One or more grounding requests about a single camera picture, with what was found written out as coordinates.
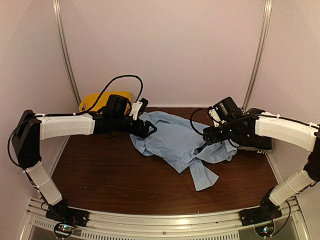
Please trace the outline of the light blue long sleeve shirt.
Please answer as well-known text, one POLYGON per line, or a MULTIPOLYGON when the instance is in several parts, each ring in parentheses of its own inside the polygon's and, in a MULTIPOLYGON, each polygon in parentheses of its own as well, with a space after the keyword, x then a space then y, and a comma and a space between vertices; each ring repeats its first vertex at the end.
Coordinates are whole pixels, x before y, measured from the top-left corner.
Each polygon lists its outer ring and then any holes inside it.
POLYGON ((157 131, 147 138, 130 135, 131 142, 142 155, 157 156, 179 174, 189 169, 195 190, 212 187, 219 176, 204 166, 231 161, 237 147, 227 140, 207 145, 202 136, 192 128, 203 130, 207 125, 193 122, 163 111, 144 112, 140 119, 150 121, 157 131))

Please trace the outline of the grey shirt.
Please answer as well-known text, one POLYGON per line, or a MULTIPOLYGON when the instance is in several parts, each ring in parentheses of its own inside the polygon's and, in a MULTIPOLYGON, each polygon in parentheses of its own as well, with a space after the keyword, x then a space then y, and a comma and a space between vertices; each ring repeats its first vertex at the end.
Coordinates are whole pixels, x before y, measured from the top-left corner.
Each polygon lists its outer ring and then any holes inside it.
POLYGON ((260 149, 256 147, 249 147, 249 146, 240 146, 237 148, 238 150, 242 151, 252 151, 252 152, 257 152, 258 154, 265 154, 265 153, 270 153, 272 150, 267 150, 267 149, 260 149))

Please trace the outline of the black shirt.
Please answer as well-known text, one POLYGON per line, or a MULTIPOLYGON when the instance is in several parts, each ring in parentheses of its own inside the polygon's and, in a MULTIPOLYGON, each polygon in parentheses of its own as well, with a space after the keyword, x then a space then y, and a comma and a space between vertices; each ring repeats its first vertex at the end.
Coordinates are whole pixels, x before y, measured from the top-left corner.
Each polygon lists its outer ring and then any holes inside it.
POLYGON ((250 142, 245 146, 239 146, 240 150, 245 151, 271 151, 273 149, 272 141, 270 139, 250 142))

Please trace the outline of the yellow plastic basket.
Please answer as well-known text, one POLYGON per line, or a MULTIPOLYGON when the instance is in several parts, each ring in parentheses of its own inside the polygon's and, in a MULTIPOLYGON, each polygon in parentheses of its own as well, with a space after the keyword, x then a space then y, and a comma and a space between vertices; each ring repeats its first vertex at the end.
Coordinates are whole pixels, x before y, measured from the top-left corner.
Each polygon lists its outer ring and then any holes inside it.
MULTIPOLYGON (((83 111, 86 111, 87 109, 89 109, 95 103, 95 101, 97 100, 99 95, 100 95, 100 93, 92 93, 92 94, 85 96, 82 99, 82 101, 78 107, 78 111, 83 112, 83 111)), ((129 101, 131 101, 131 93, 128 91, 104 92, 102 94, 102 96, 100 97, 100 99, 98 100, 97 104, 91 109, 91 111, 97 112, 99 109, 104 107, 106 105, 110 95, 119 95, 119 96, 125 97, 129 101)))

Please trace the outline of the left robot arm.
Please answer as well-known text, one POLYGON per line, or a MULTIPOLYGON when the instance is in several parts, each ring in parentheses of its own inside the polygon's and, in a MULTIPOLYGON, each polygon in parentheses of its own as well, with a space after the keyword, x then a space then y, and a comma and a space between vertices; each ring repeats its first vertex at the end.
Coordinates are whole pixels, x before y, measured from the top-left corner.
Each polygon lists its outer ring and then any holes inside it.
POLYGON ((157 131, 150 121, 138 117, 147 105, 144 98, 131 103, 124 96, 111 94, 105 106, 97 111, 89 108, 76 113, 36 114, 25 110, 8 138, 7 150, 14 150, 16 160, 13 163, 53 207, 53 215, 61 222, 67 222, 72 218, 72 211, 63 204, 62 194, 43 166, 40 142, 55 137, 103 135, 114 131, 145 139, 157 131))

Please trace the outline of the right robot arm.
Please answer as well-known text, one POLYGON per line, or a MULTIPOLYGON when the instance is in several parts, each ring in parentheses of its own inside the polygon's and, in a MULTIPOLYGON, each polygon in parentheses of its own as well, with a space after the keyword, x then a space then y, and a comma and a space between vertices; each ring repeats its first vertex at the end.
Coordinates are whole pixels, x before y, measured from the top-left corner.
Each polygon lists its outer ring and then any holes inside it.
POLYGON ((305 149, 307 163, 286 181, 268 193, 267 200, 256 210, 259 220, 268 220, 276 207, 320 181, 320 126, 274 115, 262 109, 243 111, 228 96, 207 109, 213 125, 203 129, 207 145, 232 141, 241 147, 271 150, 272 140, 279 140, 305 149))

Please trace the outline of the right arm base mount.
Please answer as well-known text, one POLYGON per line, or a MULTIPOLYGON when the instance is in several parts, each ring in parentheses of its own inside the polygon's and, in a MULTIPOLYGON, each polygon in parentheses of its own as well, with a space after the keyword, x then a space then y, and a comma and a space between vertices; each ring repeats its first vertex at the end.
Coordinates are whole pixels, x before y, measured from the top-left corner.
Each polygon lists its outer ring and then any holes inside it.
POLYGON ((283 214, 277 207, 269 209, 265 206, 258 206, 249 209, 243 209, 238 212, 243 227, 257 225, 264 222, 270 222, 280 218, 283 214))

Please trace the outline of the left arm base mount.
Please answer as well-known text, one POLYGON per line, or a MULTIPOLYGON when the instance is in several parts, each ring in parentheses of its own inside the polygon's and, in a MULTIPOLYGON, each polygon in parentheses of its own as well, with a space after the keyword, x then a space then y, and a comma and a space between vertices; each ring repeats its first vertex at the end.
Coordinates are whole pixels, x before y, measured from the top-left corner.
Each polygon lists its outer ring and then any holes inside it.
POLYGON ((45 217, 71 226, 86 227, 89 212, 71 207, 50 207, 45 217))

